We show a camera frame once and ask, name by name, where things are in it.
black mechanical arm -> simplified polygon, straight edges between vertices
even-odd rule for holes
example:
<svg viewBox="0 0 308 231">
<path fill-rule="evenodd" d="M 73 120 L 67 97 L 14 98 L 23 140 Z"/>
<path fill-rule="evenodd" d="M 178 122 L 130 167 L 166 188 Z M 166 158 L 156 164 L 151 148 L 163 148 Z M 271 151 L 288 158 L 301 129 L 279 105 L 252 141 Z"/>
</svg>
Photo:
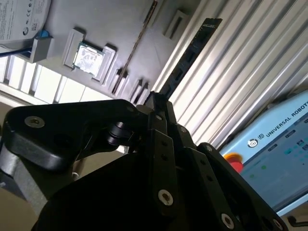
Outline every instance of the black mechanical arm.
<svg viewBox="0 0 308 231">
<path fill-rule="evenodd" d="M 40 212 L 34 231 L 288 230 L 213 146 L 193 143 L 158 93 L 137 108 L 124 100 L 14 108 L 1 145 L 2 180 Z M 128 154 L 72 180 L 76 160 L 119 145 Z"/>
</svg>

printed label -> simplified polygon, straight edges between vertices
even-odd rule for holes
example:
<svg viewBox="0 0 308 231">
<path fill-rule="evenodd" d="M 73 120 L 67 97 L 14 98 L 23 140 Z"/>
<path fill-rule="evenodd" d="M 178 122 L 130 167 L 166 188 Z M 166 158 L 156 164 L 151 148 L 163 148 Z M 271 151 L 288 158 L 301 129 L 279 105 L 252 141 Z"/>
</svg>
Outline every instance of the printed label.
<svg viewBox="0 0 308 231">
<path fill-rule="evenodd" d="M 32 39 L 48 6 L 48 0 L 0 0 L 0 42 Z"/>
</svg>

screw head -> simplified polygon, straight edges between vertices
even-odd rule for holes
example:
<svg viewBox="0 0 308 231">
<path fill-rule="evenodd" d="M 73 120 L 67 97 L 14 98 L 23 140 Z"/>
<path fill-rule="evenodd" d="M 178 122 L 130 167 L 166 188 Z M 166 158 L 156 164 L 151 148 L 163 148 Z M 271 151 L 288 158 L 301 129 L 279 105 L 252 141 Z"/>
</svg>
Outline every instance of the screw head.
<svg viewBox="0 0 308 231">
<path fill-rule="evenodd" d="M 25 124 L 31 128 L 42 128 L 45 126 L 45 121 L 37 116 L 28 116 L 25 119 Z"/>
<path fill-rule="evenodd" d="M 206 146 L 206 149 L 209 151 L 209 152 L 212 152 L 213 151 L 213 149 L 210 147 L 210 146 Z"/>
<path fill-rule="evenodd" d="M 282 227 L 282 225 L 278 222 L 278 220 L 273 219 L 273 221 L 274 221 L 275 225 L 276 225 L 280 230 L 283 230 L 283 227 Z"/>
<path fill-rule="evenodd" d="M 155 117 L 159 120 L 163 120 L 159 115 L 156 115 Z"/>
<path fill-rule="evenodd" d="M 169 193 L 167 190 L 160 190 L 158 192 L 158 199 L 165 205 L 165 206 L 171 206 L 173 204 L 173 197 L 171 193 Z"/>
<path fill-rule="evenodd" d="M 186 133 L 187 132 L 186 128 L 181 127 L 181 132 Z"/>
<path fill-rule="evenodd" d="M 228 229 L 234 229 L 234 222 L 227 214 L 221 214 L 221 220 Z"/>
</svg>

red emergency stop button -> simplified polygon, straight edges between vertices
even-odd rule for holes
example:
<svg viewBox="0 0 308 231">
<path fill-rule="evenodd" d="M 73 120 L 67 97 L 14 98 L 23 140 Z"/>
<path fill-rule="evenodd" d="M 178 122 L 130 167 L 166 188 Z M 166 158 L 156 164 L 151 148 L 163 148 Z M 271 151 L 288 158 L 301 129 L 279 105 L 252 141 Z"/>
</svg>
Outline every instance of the red emergency stop button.
<svg viewBox="0 0 308 231">
<path fill-rule="evenodd" d="M 229 153 L 224 155 L 224 158 L 226 161 L 237 171 L 240 173 L 243 169 L 243 164 L 242 164 L 242 156 L 239 155 L 238 153 Z"/>
</svg>

light blue casing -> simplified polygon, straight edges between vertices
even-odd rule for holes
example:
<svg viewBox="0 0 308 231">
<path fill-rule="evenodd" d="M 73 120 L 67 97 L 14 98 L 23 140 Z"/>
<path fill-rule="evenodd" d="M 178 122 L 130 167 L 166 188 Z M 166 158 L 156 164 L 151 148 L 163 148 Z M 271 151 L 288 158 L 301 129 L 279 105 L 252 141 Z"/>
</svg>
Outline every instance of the light blue casing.
<svg viewBox="0 0 308 231">
<path fill-rule="evenodd" d="M 242 177 L 278 213 L 308 200 L 308 90 L 269 109 L 221 150 L 243 157 Z"/>
</svg>

